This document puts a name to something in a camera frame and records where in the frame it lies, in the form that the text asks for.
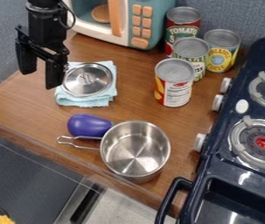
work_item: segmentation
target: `light blue cloth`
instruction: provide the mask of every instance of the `light blue cloth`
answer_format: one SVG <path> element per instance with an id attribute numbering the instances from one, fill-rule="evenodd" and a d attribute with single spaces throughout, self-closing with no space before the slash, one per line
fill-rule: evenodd
<path id="1" fill-rule="evenodd" d="M 75 66 L 80 64 L 81 62 L 69 62 L 69 67 Z M 62 106 L 76 106 L 80 108 L 93 108 L 93 107 L 107 107 L 109 106 L 109 102 L 114 100 L 114 96 L 117 95 L 116 91 L 116 66 L 112 60 L 109 61 L 101 61 L 96 62 L 101 64 L 111 71 L 114 81 L 110 88 L 104 91 L 101 94 L 96 96 L 89 96 L 89 97 L 74 97 L 68 93 L 66 93 L 61 86 L 56 88 L 55 91 L 55 100 L 59 105 Z"/>

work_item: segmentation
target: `stainless steel pot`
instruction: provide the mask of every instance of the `stainless steel pot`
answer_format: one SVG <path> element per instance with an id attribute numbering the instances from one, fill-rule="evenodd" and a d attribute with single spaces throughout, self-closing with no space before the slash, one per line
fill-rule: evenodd
<path id="1" fill-rule="evenodd" d="M 60 139 L 100 139 L 99 137 L 60 136 L 59 144 L 76 148 L 98 150 L 105 165 L 118 176 L 134 183 L 155 178 L 171 154 L 171 145 L 165 133 L 149 122 L 129 121 L 116 124 L 101 139 L 100 149 L 80 146 Z"/>

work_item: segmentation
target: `can label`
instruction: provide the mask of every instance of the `can label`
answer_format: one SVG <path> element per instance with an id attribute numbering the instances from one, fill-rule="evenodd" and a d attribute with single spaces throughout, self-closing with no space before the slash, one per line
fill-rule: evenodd
<path id="1" fill-rule="evenodd" d="M 195 79 L 194 81 L 199 81 L 201 80 L 206 73 L 206 61 L 207 61 L 207 57 L 206 56 L 202 56 L 199 58 L 186 58 L 186 57 L 182 57 L 180 55 L 178 55 L 176 52 L 174 52 L 171 55 L 172 58 L 176 58 L 176 59 L 182 59 L 182 60 L 187 60 L 189 62 L 192 63 L 192 65 L 194 66 L 194 70 L 195 70 Z"/>
<path id="2" fill-rule="evenodd" d="M 206 68 L 214 73 L 224 73 L 235 63 L 239 47 L 221 48 L 210 45 Z"/>
<path id="3" fill-rule="evenodd" d="M 199 28 L 196 26 L 174 25 L 167 28 L 165 38 L 171 45 L 173 45 L 173 43 L 177 39 L 197 37 L 198 33 L 199 33 Z"/>
<path id="4" fill-rule="evenodd" d="M 157 76 L 155 80 L 154 95 L 160 104 L 167 107 L 180 107 L 190 100 L 192 82 L 170 83 Z"/>
<path id="5" fill-rule="evenodd" d="M 173 52 L 173 44 L 177 39 L 197 37 L 199 28 L 194 25 L 173 25 L 166 29 L 165 33 L 165 52 L 167 56 L 171 56 Z"/>

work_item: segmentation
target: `dark blue stove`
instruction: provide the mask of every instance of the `dark blue stove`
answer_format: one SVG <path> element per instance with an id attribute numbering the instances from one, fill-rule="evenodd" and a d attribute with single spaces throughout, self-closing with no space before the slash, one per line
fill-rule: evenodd
<path id="1" fill-rule="evenodd" d="M 175 178 L 157 213 L 163 223 L 178 190 L 189 191 L 179 224 L 265 223 L 265 38 L 256 41 L 233 80 L 225 78 L 211 132 L 198 134 L 194 182 Z"/>

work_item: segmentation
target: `orange button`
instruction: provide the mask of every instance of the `orange button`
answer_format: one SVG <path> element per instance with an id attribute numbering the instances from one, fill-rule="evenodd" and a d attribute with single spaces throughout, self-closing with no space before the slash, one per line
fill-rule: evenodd
<path id="1" fill-rule="evenodd" d="M 141 24 L 141 18 L 137 16 L 132 17 L 132 24 L 133 25 L 140 25 Z"/>
<path id="2" fill-rule="evenodd" d="M 152 20 L 150 18 L 143 18 L 143 27 L 150 28 L 152 26 Z"/>
<path id="3" fill-rule="evenodd" d="M 149 39 L 151 35 L 151 31 L 149 29 L 143 29 L 142 36 L 146 39 Z"/>
<path id="4" fill-rule="evenodd" d="M 143 7 L 143 16 L 150 18 L 153 15 L 153 9 L 150 6 Z"/>
<path id="5" fill-rule="evenodd" d="M 133 12 L 133 14 L 136 14 L 136 15 L 142 14 L 142 5 L 133 4 L 132 5 L 132 12 Z"/>
<path id="6" fill-rule="evenodd" d="M 145 38 L 132 38 L 131 39 L 131 44 L 133 46 L 145 49 L 149 45 L 149 41 Z"/>
<path id="7" fill-rule="evenodd" d="M 137 26 L 133 26 L 133 28 L 132 28 L 132 33 L 134 34 L 134 35 L 136 35 L 136 36 L 140 36 L 140 34 L 141 34 L 141 28 L 139 28 L 139 27 L 137 27 Z"/>

